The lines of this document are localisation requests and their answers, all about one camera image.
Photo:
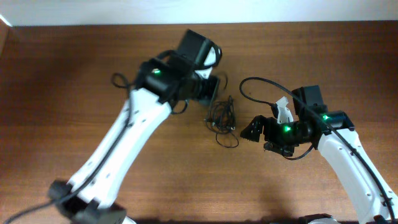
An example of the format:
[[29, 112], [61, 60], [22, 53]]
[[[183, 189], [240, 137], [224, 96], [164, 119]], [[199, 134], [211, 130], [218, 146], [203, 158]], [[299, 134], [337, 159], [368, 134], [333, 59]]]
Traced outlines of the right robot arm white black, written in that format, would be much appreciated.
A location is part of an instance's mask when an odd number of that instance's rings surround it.
[[319, 151], [348, 194], [360, 223], [397, 223], [397, 195], [366, 154], [355, 126], [344, 111], [329, 111], [319, 86], [290, 92], [298, 120], [285, 98], [274, 105], [272, 117], [256, 116], [240, 136], [264, 149], [294, 160], [295, 148], [309, 143]]

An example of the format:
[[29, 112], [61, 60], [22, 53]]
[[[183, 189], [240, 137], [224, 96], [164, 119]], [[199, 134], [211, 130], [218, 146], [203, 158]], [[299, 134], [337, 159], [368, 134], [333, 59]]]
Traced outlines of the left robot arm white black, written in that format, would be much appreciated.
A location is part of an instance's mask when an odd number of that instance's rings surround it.
[[116, 203], [122, 182], [152, 133], [179, 101], [209, 105], [219, 80], [212, 75], [222, 49], [187, 30], [175, 50], [143, 62], [133, 82], [120, 86], [127, 100], [96, 151], [68, 181], [56, 180], [49, 197], [71, 223], [133, 223]]

